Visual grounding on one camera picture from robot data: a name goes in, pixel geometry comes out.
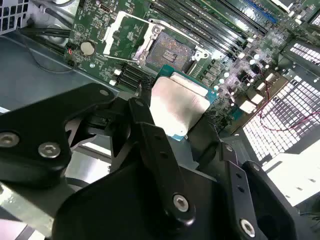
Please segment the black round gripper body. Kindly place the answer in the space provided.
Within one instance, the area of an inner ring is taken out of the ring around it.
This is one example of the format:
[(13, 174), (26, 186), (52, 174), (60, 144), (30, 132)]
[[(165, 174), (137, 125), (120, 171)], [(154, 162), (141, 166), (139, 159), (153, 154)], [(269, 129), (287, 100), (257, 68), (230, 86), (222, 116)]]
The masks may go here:
[(195, 222), (175, 230), (161, 211), (154, 181), (135, 162), (77, 191), (53, 223), (55, 240), (237, 240), (218, 184), (181, 168), (196, 207)]

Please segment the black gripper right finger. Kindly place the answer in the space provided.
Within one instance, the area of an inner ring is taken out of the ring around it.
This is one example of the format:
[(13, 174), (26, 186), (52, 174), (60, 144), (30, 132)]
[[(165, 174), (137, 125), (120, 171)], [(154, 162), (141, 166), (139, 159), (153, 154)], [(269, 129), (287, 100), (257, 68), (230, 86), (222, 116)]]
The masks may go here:
[(222, 190), (227, 225), (237, 240), (296, 240), (297, 213), (253, 161), (240, 164), (206, 114), (188, 132), (197, 170), (214, 177)]

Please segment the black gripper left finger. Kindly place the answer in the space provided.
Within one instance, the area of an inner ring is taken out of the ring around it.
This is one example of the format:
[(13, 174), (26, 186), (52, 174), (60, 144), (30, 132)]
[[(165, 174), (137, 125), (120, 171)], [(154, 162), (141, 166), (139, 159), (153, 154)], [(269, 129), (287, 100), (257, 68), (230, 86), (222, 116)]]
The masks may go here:
[(72, 150), (95, 135), (111, 137), (110, 174), (139, 162), (149, 173), (160, 209), (177, 231), (196, 208), (164, 130), (140, 97), (128, 100), (90, 83), (0, 117), (0, 179), (29, 189), (60, 184)]

